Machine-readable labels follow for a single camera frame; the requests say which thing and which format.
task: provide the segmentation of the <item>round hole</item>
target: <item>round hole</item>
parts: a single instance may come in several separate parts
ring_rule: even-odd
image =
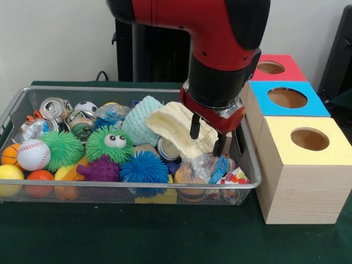
[[[297,128],[291,133],[294,144],[307,150],[320,151],[329,146],[329,138],[314,128]]]
[[[280,74],[285,71],[285,67],[277,62],[261,62],[258,64],[257,68],[267,74]]]
[[[273,103],[286,108],[301,108],[308,102],[303,93],[286,87],[272,89],[268,97]]]

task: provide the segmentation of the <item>purple spiky ball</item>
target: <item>purple spiky ball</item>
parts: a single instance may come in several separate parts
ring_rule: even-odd
[[[118,182],[120,165],[111,162],[107,155],[89,163],[89,166],[78,165],[77,173],[83,175],[85,180],[91,182]]]

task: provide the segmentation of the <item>soccer ball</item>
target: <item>soccer ball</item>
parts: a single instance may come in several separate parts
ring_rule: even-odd
[[[98,110],[97,106],[92,102],[80,102],[75,106],[75,111],[85,111],[94,114]]]

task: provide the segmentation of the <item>green spiky ball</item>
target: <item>green spiky ball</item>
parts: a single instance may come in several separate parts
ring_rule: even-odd
[[[61,167],[77,164],[83,158],[81,141],[71,132],[52,131],[40,137],[50,149],[50,162],[46,169],[55,172]]]
[[[114,142],[109,141],[109,137],[111,136],[115,136],[117,140],[119,140],[117,144],[122,143],[119,139],[119,137],[122,136],[125,139],[125,142],[123,143],[125,146],[114,146]],[[120,129],[113,129],[112,126],[103,126],[95,130],[88,138],[86,144],[86,156],[87,160],[91,162],[105,154],[110,157],[111,161],[123,164],[128,157],[133,154],[133,148],[132,140],[128,134]]]

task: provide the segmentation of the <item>white wall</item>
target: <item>white wall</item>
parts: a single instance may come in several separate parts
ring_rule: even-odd
[[[0,0],[0,113],[33,80],[117,80],[114,31],[103,0]]]
[[[348,4],[352,0],[272,0],[263,53],[291,54],[317,90]]]
[[[292,54],[315,89],[351,0],[272,0],[265,53]],[[0,112],[33,80],[117,79],[114,22],[103,0],[0,0]]]

